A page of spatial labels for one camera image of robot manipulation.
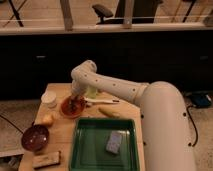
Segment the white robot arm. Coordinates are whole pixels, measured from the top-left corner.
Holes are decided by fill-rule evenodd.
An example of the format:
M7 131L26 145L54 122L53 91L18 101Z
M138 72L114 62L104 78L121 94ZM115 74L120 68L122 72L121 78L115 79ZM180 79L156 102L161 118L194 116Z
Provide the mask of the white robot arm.
M104 76L91 60L73 68L71 78L73 97L92 86L140 108L145 171L196 171L186 105L173 84Z

